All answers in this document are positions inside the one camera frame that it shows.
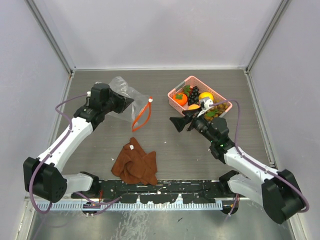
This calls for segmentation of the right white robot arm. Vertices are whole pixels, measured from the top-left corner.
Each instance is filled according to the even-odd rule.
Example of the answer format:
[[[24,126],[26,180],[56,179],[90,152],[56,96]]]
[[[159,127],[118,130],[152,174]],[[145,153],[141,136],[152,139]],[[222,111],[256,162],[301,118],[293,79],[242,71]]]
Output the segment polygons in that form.
[[[309,203],[293,173],[269,167],[246,154],[230,139],[224,118],[209,122],[194,109],[184,111],[184,116],[170,117],[170,121],[178,132],[184,127],[199,132],[210,141],[213,157],[234,168],[219,179],[219,191],[223,196],[231,197],[235,193],[251,199],[277,224],[309,210]]]

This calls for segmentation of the orange persimmon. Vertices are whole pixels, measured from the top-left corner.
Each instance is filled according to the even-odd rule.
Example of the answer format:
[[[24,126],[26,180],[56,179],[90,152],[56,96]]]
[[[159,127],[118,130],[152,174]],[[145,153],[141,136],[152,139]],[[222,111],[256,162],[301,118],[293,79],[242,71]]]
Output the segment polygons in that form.
[[[188,102],[188,97],[184,93],[176,93],[172,99],[180,106],[184,106]]]

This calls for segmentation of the orange peach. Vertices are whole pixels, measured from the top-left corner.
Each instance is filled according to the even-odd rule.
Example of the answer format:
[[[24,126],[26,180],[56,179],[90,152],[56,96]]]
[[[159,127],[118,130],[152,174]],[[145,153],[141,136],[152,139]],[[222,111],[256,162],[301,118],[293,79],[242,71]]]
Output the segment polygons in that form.
[[[188,107],[188,110],[196,110],[200,108],[200,106],[198,104],[191,104],[189,107]]]

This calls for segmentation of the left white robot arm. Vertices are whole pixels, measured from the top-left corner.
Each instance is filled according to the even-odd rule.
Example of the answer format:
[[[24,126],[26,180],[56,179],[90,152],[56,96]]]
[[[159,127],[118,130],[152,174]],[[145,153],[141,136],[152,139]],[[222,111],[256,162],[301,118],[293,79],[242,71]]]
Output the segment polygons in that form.
[[[98,176],[88,172],[63,175],[62,171],[74,151],[105,120],[105,116],[110,112],[123,113],[134,99],[101,82],[95,83],[84,97],[85,104],[67,120],[67,128],[55,142],[38,157],[28,157],[24,161],[24,186],[31,197],[57,203],[64,195],[77,192],[83,192],[88,198],[99,195]]]

